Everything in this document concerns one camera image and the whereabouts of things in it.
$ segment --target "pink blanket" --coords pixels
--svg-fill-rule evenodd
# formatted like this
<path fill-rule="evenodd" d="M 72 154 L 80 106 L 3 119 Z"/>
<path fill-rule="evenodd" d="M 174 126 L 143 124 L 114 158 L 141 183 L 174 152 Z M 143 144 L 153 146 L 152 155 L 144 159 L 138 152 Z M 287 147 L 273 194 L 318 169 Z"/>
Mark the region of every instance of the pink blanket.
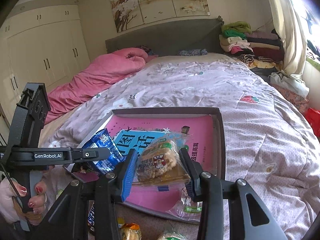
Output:
<path fill-rule="evenodd" d="M 56 87 L 48 94 L 51 111 L 45 124 L 138 72 L 147 58 L 148 54 L 138 48 L 121 49 L 97 57 L 84 71 L 75 75 L 70 83 Z"/>

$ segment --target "headboard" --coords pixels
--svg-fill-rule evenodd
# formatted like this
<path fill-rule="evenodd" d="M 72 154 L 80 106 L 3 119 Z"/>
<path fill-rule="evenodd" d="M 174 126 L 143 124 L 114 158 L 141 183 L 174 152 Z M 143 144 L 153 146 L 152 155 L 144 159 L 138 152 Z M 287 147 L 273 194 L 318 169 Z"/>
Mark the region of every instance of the headboard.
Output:
<path fill-rule="evenodd" d="M 107 52 L 145 45 L 159 56 L 174 56 L 180 50 L 207 49 L 223 53 L 219 42 L 222 18 L 188 19 L 147 26 L 106 40 Z"/>

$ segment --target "wardrobe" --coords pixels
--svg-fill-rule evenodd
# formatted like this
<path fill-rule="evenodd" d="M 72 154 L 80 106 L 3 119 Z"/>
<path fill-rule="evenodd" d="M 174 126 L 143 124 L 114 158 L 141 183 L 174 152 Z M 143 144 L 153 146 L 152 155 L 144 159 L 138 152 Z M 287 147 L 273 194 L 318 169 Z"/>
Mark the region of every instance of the wardrobe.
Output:
<path fill-rule="evenodd" d="M 0 104 L 8 122 L 27 82 L 44 83 L 50 92 L 89 64 L 77 5 L 37 8 L 7 19 L 0 28 Z"/>

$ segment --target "metal bolt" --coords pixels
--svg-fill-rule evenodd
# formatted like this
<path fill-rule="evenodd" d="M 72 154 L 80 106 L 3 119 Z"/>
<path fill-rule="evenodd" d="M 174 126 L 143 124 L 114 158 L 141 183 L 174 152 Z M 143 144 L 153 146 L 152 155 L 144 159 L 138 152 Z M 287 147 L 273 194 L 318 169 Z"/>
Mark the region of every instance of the metal bolt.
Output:
<path fill-rule="evenodd" d="M 238 180 L 237 180 L 237 183 L 238 183 L 240 186 L 245 186 L 245 185 L 247 185 L 247 182 L 246 182 L 244 179 L 238 179 Z"/>
<path fill-rule="evenodd" d="M 116 175 L 115 175 L 113 172 L 109 172 L 109 173 L 106 174 L 106 177 L 107 177 L 108 179 L 113 179 L 115 176 L 116 176 Z"/>
<path fill-rule="evenodd" d="M 211 177 L 211 173 L 208 172 L 208 171 L 204 171 L 204 172 L 201 173 L 201 176 L 204 177 L 204 178 L 206 178 L 206 179 L 208 179 L 208 178 Z"/>
<path fill-rule="evenodd" d="M 71 181 L 71 186 L 78 186 L 79 185 L 79 180 L 77 180 L 77 179 L 74 179 L 73 181 Z"/>

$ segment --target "green label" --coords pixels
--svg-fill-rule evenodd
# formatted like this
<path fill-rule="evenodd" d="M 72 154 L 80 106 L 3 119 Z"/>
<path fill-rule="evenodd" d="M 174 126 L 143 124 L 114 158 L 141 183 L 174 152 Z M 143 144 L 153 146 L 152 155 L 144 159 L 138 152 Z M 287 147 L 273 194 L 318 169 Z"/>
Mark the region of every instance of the green label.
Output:
<path fill-rule="evenodd" d="M 184 207 L 184 211 L 186 212 L 186 213 L 198 213 L 198 212 L 201 212 L 201 210 L 202 210 L 202 207 L 198 207 L 198 208 L 196 208 L 196 207 Z"/>

